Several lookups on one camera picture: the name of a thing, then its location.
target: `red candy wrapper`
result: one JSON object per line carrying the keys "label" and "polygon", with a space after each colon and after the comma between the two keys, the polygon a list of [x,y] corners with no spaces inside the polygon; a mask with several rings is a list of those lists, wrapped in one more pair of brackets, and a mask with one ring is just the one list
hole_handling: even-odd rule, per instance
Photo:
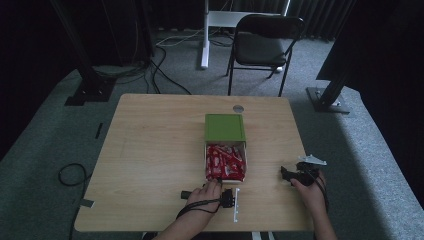
{"label": "red candy wrapper", "polygon": [[206,148],[206,178],[244,180],[246,163],[234,146],[209,145]]}

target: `wooden table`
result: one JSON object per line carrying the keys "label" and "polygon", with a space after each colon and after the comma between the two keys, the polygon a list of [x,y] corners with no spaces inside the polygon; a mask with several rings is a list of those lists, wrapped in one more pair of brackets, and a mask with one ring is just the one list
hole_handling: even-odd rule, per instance
{"label": "wooden table", "polygon": [[305,152],[287,99],[277,97],[125,94],[116,109],[85,199],[78,231],[161,231],[185,205],[182,190],[201,187],[207,113],[244,108],[246,179],[234,209],[220,209],[205,231],[312,230],[280,166],[295,170]]}

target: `black stand base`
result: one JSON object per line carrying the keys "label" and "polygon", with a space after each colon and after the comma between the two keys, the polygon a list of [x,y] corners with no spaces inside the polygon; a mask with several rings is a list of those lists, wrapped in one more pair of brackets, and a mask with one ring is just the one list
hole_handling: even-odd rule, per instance
{"label": "black stand base", "polygon": [[314,105],[315,111],[317,112],[330,112],[330,113],[342,113],[342,114],[351,114],[350,109],[346,106],[343,97],[339,95],[337,100],[330,106],[323,106],[321,104],[320,98],[325,88],[306,88],[306,92],[309,95],[309,99]]}
{"label": "black stand base", "polygon": [[68,97],[65,106],[83,106],[85,102],[107,102],[115,86],[116,78],[103,78],[96,89],[89,89],[82,81],[74,96]]}

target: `chair backrest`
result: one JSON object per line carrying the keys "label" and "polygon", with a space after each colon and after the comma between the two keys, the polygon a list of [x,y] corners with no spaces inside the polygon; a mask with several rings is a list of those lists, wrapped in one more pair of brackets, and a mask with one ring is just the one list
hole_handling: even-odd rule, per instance
{"label": "chair backrest", "polygon": [[303,20],[297,17],[249,14],[240,19],[236,27],[236,34],[250,32],[266,38],[299,40],[304,26]]}

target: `chair seat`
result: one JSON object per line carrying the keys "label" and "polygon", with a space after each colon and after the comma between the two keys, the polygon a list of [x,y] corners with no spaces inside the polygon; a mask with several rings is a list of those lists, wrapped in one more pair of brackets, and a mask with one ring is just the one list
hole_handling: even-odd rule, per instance
{"label": "chair seat", "polygon": [[281,39],[239,33],[235,42],[235,60],[241,65],[283,66],[286,63]]}

